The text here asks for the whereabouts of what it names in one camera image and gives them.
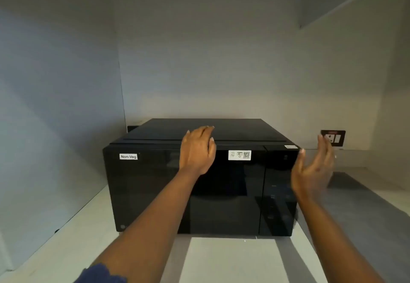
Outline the person's left hand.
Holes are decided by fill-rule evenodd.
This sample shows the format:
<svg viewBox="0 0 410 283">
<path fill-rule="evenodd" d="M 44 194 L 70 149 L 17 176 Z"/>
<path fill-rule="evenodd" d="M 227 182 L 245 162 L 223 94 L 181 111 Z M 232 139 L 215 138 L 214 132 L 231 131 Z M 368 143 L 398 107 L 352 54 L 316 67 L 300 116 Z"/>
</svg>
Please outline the person's left hand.
<svg viewBox="0 0 410 283">
<path fill-rule="evenodd" d="M 179 168 L 197 176 L 205 174 L 212 164 L 209 163 L 209 139 L 213 126 L 201 126 L 188 130 L 182 139 Z"/>
</svg>

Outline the person's right hand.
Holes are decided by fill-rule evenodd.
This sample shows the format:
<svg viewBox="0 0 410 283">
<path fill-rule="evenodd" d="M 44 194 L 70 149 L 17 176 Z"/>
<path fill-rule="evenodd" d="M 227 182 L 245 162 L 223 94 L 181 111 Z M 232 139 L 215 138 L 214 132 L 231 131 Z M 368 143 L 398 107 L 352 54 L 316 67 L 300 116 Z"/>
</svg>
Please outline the person's right hand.
<svg viewBox="0 0 410 283">
<path fill-rule="evenodd" d="M 312 162 L 297 172 L 297 158 L 291 170 L 291 188 L 298 203 L 318 203 L 334 172 L 336 156 L 328 138 L 318 135 L 317 152 Z"/>
</svg>

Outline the person's right forearm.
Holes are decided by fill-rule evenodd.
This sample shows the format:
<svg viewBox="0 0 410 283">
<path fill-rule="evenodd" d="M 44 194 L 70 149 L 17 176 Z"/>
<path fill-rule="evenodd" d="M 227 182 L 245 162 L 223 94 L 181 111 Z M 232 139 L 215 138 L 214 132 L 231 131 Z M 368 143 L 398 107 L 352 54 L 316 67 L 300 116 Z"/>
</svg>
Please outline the person's right forearm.
<svg viewBox="0 0 410 283">
<path fill-rule="evenodd" d="M 385 283 L 317 200 L 298 201 L 328 283 Z"/>
</svg>

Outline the person's left forearm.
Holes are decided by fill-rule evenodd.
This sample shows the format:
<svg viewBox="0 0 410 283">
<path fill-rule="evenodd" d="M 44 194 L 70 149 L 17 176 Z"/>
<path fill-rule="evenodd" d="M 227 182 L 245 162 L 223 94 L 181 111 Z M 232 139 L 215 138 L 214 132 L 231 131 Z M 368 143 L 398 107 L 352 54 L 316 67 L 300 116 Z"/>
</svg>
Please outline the person's left forearm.
<svg viewBox="0 0 410 283">
<path fill-rule="evenodd" d="M 129 283 L 159 283 L 192 189 L 203 168 L 185 166 L 92 263 Z"/>
</svg>

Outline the white code sticker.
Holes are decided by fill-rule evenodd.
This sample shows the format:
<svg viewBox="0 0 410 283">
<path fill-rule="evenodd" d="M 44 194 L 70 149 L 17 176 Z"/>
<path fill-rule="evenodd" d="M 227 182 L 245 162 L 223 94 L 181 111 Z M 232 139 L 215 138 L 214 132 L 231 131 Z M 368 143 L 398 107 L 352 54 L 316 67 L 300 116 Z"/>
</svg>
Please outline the white code sticker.
<svg viewBox="0 0 410 283">
<path fill-rule="evenodd" d="M 228 150 L 229 161 L 251 161 L 251 150 Z"/>
</svg>

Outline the black microwave oven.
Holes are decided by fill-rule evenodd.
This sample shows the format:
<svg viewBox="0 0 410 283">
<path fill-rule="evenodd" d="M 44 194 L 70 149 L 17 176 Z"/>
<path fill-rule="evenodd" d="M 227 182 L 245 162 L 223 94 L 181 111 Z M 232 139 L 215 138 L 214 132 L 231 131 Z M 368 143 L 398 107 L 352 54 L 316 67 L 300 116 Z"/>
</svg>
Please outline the black microwave oven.
<svg viewBox="0 0 410 283">
<path fill-rule="evenodd" d="M 151 119 L 103 149 L 116 230 L 124 231 L 176 175 L 187 130 L 214 126 L 209 171 L 193 187 L 179 234 L 290 237 L 297 218 L 291 169 L 300 148 L 262 119 Z M 229 161 L 228 150 L 251 150 Z M 120 153 L 138 160 L 120 160 Z"/>
</svg>

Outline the blue sleeve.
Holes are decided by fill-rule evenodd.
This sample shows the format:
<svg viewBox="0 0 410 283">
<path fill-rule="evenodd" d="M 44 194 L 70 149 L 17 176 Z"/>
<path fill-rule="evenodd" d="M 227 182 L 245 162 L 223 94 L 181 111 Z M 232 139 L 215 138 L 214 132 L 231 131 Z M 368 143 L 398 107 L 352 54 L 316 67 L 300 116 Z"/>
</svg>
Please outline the blue sleeve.
<svg viewBox="0 0 410 283">
<path fill-rule="evenodd" d="M 127 283 L 127 279 L 110 274 L 108 268 L 99 263 L 84 269 L 73 283 Z"/>
</svg>

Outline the black wall socket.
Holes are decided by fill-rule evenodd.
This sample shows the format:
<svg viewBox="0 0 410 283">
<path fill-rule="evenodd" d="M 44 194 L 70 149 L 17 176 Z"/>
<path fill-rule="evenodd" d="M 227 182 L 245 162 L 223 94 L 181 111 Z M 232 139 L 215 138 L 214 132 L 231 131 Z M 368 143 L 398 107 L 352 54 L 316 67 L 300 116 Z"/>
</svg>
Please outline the black wall socket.
<svg viewBox="0 0 410 283">
<path fill-rule="evenodd" d="M 346 136 L 345 130 L 321 130 L 321 135 L 328 138 L 332 146 L 334 147 L 343 147 L 344 139 Z"/>
</svg>

